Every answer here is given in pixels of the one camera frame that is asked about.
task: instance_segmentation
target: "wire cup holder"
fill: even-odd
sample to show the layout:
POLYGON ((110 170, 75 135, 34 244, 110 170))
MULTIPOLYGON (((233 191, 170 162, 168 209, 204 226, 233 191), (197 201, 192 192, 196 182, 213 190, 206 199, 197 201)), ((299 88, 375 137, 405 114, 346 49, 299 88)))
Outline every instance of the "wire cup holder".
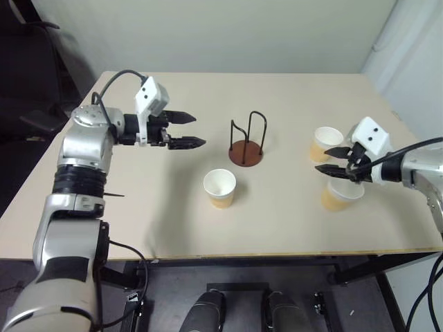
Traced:
POLYGON ((248 122, 248 133, 245 132, 244 129, 238 127, 234 120, 230 121, 230 147, 229 147, 229 158, 236 165, 242 167, 250 167, 258 164, 262 161, 263 158, 263 143, 264 137, 266 135, 266 128, 268 127, 268 122, 266 121, 266 117, 257 111, 252 111, 249 113, 249 122, 248 122), (249 135, 251 133, 251 120, 252 115, 257 114, 262 117, 264 122, 263 135, 262 135, 262 144, 259 146, 256 142, 249 140, 249 135), (244 135, 244 140, 239 140, 233 143, 233 132, 234 128, 236 130, 241 131, 244 135))

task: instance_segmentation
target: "office chair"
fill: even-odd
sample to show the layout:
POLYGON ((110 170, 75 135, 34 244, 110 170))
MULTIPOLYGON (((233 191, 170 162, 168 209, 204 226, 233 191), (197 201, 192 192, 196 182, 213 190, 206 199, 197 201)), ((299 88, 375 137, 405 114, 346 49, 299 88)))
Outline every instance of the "office chair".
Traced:
POLYGON ((53 136, 67 121, 60 108, 56 53, 46 22, 22 24, 0 0, 0 136, 53 136))

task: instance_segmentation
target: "brown base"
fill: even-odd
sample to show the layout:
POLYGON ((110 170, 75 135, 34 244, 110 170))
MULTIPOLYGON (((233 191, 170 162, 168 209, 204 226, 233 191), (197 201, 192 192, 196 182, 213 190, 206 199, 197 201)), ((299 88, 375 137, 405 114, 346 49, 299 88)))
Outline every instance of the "brown base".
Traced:
POLYGON ((260 155, 260 146, 252 141, 249 141, 246 144, 246 155, 243 160, 243 148, 244 148, 244 140, 239 140, 233 144, 232 150, 229 150, 229 158, 236 165, 242 167, 250 167, 258 164, 263 155, 260 155))

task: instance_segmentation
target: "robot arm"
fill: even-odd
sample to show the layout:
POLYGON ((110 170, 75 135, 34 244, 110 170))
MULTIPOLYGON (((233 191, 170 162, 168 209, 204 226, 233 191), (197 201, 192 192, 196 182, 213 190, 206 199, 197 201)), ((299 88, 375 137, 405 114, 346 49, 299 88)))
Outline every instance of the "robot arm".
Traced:
POLYGON ((58 157, 53 192, 46 198, 35 236, 33 260, 38 276, 17 298, 2 331, 96 329, 96 272, 105 264, 109 247, 109 225, 100 218, 112 147, 138 141, 141 145, 193 149, 205 143, 195 137, 168 135, 170 122, 196 120, 184 112, 164 111, 168 100, 166 90, 150 77, 136 95, 136 115, 103 109, 101 99, 101 105, 73 111, 73 125, 58 157))
POLYGON ((354 182, 402 182, 419 190, 427 199, 437 229, 443 235, 443 147, 418 149, 443 138, 417 143, 392 153, 389 133, 372 118, 364 118, 347 136, 352 147, 335 147, 325 153, 347 159, 346 168, 338 165, 319 165, 316 169, 329 176, 354 182))

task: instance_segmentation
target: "black metal bar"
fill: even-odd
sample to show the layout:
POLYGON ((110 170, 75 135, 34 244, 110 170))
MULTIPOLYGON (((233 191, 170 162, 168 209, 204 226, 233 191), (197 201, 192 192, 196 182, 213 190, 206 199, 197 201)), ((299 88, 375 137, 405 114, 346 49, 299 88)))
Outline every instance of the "black metal bar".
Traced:
POLYGON ((375 278, 377 279, 381 294, 385 300, 386 308, 388 309, 390 320, 394 326, 395 332, 404 332, 406 326, 404 324, 403 316, 401 315, 397 300, 395 299, 394 293, 390 287, 388 278, 384 273, 379 273, 375 276, 375 278))
POLYGON ((410 254, 391 254, 375 257, 374 259, 348 268, 347 270, 336 271, 332 275, 335 284, 344 284, 360 278, 371 277, 384 270, 406 264, 417 259, 433 255, 434 252, 416 252, 410 254))
POLYGON ((103 284, 123 289, 137 289, 140 278, 134 274, 120 273, 107 267, 100 270, 103 284))
POLYGON ((244 135, 244 146, 243 146, 243 158, 242 158, 242 164, 244 164, 245 162, 245 158, 246 158, 246 143, 248 141, 248 136, 246 135, 246 132, 244 129, 238 127, 235 123, 234 120, 230 121, 230 150, 232 151, 233 149, 233 127, 235 127, 237 130, 241 131, 244 135))
POLYGON ((264 128, 263 128, 263 135, 262 135, 262 144, 260 145, 260 153, 259 153, 259 155, 262 155, 263 154, 264 136, 266 135, 266 128, 268 127, 268 122, 266 120, 266 117, 263 114, 261 114, 260 112, 257 112, 257 111, 250 112, 249 113, 249 123, 248 123, 248 135, 247 135, 247 139, 246 139, 247 143, 249 143, 249 134, 250 134, 250 131, 251 131, 251 120, 252 120, 252 115, 253 114, 258 114, 259 116, 261 116, 263 118, 263 121, 264 121, 264 128))
POLYGON ((206 284, 206 291, 216 289, 221 292, 265 291, 269 289, 267 282, 223 282, 206 284))
POLYGON ((150 268, 179 266, 334 266, 336 257, 233 257, 233 258, 201 258, 201 259, 164 259, 150 262, 150 268))

